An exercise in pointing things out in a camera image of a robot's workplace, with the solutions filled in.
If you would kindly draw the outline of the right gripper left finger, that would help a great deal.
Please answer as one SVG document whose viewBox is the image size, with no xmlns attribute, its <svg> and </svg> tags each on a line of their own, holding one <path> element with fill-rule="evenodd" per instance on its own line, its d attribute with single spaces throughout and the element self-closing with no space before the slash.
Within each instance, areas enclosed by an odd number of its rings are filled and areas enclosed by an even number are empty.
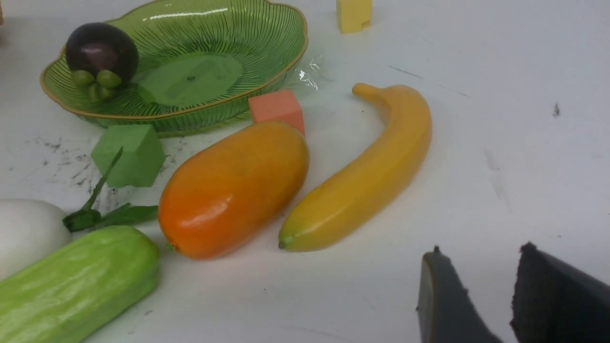
<svg viewBox="0 0 610 343">
<path fill-rule="evenodd" d="M 439 246 L 423 254 L 417 302 L 423 343 L 500 343 L 479 316 L 451 259 Z"/>
</svg>

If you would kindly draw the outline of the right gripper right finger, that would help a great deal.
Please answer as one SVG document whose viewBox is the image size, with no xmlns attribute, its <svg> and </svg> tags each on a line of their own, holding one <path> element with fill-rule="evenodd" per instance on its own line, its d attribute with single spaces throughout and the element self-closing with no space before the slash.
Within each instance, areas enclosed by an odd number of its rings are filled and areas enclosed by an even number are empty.
<svg viewBox="0 0 610 343">
<path fill-rule="evenodd" d="M 610 287 L 531 242 L 520 248 L 512 297 L 519 343 L 607 343 Z"/>
</svg>

